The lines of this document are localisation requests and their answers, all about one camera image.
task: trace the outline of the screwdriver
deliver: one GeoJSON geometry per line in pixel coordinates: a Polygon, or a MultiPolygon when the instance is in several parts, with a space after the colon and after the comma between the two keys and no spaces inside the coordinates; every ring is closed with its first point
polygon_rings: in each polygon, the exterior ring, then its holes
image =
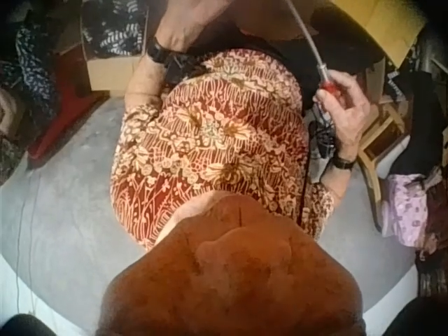
{"type": "Polygon", "coordinates": [[[336,97],[338,101],[342,101],[342,94],[340,90],[337,88],[336,84],[333,83],[333,81],[330,78],[330,75],[328,74],[327,64],[325,64],[322,61],[321,54],[319,54],[319,51],[317,50],[316,44],[313,41],[313,38],[311,34],[308,31],[307,26],[303,22],[302,18],[300,17],[300,14],[294,4],[291,0],[285,0],[286,4],[288,5],[291,13],[293,14],[295,21],[299,24],[299,27],[303,31],[303,34],[305,35],[306,40],[308,41],[309,47],[311,48],[311,51],[313,52],[316,61],[317,61],[317,71],[319,73],[319,76],[321,77],[321,84],[320,88],[329,92],[333,96],[336,97]]]}

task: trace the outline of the black watch strap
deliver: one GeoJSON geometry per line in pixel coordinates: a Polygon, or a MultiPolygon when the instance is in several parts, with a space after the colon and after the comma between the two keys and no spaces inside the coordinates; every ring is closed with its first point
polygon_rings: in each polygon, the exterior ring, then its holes
{"type": "Polygon", "coordinates": [[[351,162],[348,160],[341,159],[337,153],[335,153],[331,159],[331,163],[338,169],[342,170],[352,170],[356,164],[356,160],[351,162]]]}
{"type": "Polygon", "coordinates": [[[148,46],[146,47],[146,54],[155,62],[160,64],[166,64],[169,56],[174,53],[171,50],[163,48],[159,41],[157,41],[154,36],[148,41],[148,46]]]}

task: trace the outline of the red patterned dress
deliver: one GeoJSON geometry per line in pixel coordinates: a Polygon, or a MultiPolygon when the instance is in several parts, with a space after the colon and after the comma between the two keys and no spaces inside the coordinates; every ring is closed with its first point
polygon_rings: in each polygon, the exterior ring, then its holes
{"type": "Polygon", "coordinates": [[[318,238],[333,211],[320,183],[302,195],[308,133],[293,75],[261,52],[231,50],[156,104],[126,111],[111,198],[118,220],[151,249],[182,204],[212,190],[248,195],[318,238]]]}

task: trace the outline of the gray floor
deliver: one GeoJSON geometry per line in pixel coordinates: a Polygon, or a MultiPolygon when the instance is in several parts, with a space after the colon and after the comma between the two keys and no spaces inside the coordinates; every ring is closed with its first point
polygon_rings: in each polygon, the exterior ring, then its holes
{"type": "MultiPolygon", "coordinates": [[[[94,330],[107,283],[143,255],[119,226],[109,201],[109,172],[123,101],[99,108],[43,168],[26,162],[0,189],[1,254],[50,307],[94,330]]],[[[413,252],[376,232],[361,173],[321,245],[353,273],[365,310],[398,283],[413,252]]]]}

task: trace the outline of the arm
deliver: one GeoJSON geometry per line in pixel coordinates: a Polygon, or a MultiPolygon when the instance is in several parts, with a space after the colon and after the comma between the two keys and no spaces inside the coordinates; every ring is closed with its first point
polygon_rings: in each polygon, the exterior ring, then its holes
{"type": "MultiPolygon", "coordinates": [[[[353,162],[358,156],[358,148],[355,146],[353,148],[341,149],[338,155],[348,162],[353,162]]],[[[331,160],[329,161],[321,176],[321,183],[332,195],[335,208],[340,205],[344,198],[347,187],[349,186],[350,178],[351,170],[338,169],[332,164],[331,160]]]]}
{"type": "MultiPolygon", "coordinates": [[[[185,52],[190,45],[188,39],[172,29],[166,20],[160,23],[155,37],[165,49],[176,52],[185,52]]],[[[130,111],[137,106],[153,105],[160,108],[160,93],[167,70],[163,64],[155,63],[149,56],[144,55],[127,86],[125,94],[126,110],[130,111]]]]}
{"type": "MultiPolygon", "coordinates": [[[[329,112],[335,124],[338,156],[347,162],[355,162],[363,128],[370,113],[370,103],[354,77],[332,70],[329,74],[344,95],[347,108],[342,107],[340,102],[325,90],[317,92],[316,100],[325,111],[329,112]]],[[[323,173],[321,183],[332,194],[335,207],[342,201],[350,177],[350,170],[338,169],[331,164],[331,161],[323,173]]]]}
{"type": "MultiPolygon", "coordinates": [[[[217,18],[232,0],[168,0],[167,10],[155,37],[165,49],[184,53],[204,28],[217,18]]],[[[143,56],[125,94],[126,109],[155,104],[160,107],[160,93],[166,69],[143,56]]]]}

